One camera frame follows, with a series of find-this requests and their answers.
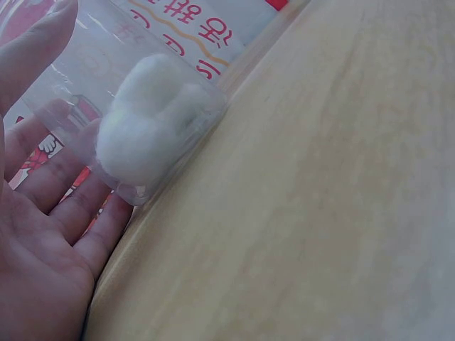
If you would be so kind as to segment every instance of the finger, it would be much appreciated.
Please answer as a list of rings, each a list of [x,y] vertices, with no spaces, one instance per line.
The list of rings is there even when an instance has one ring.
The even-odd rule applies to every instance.
[[[41,123],[37,115],[52,112],[66,116],[69,110],[68,103],[57,99],[39,109],[36,115],[20,121],[6,132],[5,180],[7,182],[11,181],[37,145],[49,134],[49,130]]]
[[[92,270],[95,280],[117,245],[132,212],[131,205],[113,195],[93,227],[74,245]]]
[[[65,147],[30,174],[16,189],[48,214],[70,189],[84,164]]]
[[[91,173],[69,197],[49,214],[60,225],[60,231],[73,245],[92,222],[111,189]]]
[[[73,34],[77,0],[61,0],[53,13],[0,48],[0,114],[4,116],[60,55]]]

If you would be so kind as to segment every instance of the red label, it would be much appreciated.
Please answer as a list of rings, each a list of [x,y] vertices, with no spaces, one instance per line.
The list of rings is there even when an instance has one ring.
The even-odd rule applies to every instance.
[[[277,11],[281,11],[288,3],[287,0],[265,0],[271,4]]]

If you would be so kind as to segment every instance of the transparent plastic cup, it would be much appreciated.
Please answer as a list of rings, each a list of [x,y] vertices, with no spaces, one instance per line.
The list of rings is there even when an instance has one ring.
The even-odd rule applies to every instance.
[[[197,86],[210,100],[198,106],[198,112],[180,129],[172,146],[162,140],[155,146],[149,146],[149,140],[145,138],[135,140],[139,127],[134,123],[137,113],[132,102],[132,109],[122,114],[122,119],[127,123],[125,129],[131,129],[130,134],[124,135],[124,146],[118,141],[118,136],[113,136],[113,143],[114,140],[117,145],[120,143],[118,158],[115,148],[111,148],[113,152],[109,155],[109,164],[113,165],[113,169],[106,169],[97,155],[100,125],[112,114],[114,98],[129,73],[144,58],[154,56],[166,61],[169,73],[163,71],[163,77],[178,75],[179,82]],[[134,101],[134,98],[166,96],[165,90],[160,90],[158,94],[153,91],[151,89],[148,92],[144,88],[128,98]],[[108,0],[79,0],[77,23],[67,48],[36,80],[23,100],[60,142],[71,148],[92,172],[132,205],[142,205],[155,196],[185,166],[198,142],[221,119],[226,106],[225,95],[219,89]],[[150,119],[163,116],[162,112],[166,110],[161,109],[151,107],[148,111]],[[178,116],[179,109],[182,108],[174,106],[168,111],[170,115]],[[173,122],[171,119],[164,124],[172,126]],[[159,135],[160,125],[154,127],[150,134]],[[132,148],[132,144],[136,144],[141,155],[148,148],[154,153],[158,147],[162,148],[160,159],[156,163],[138,160],[135,154],[138,151]],[[141,174],[138,180],[126,180],[130,178],[128,174],[116,176],[125,172],[125,169],[116,169],[122,165],[128,165],[126,169],[131,170],[131,173]]]

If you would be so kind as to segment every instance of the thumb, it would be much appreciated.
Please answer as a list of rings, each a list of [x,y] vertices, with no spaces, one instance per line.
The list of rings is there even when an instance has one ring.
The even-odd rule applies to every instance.
[[[2,117],[61,54],[73,34],[76,16],[77,0],[60,0],[47,16],[0,48]]]

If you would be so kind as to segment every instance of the wood grain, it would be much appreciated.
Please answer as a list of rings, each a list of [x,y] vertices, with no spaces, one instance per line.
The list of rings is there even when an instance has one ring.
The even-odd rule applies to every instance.
[[[136,215],[86,340],[453,340],[455,2],[315,0]]]

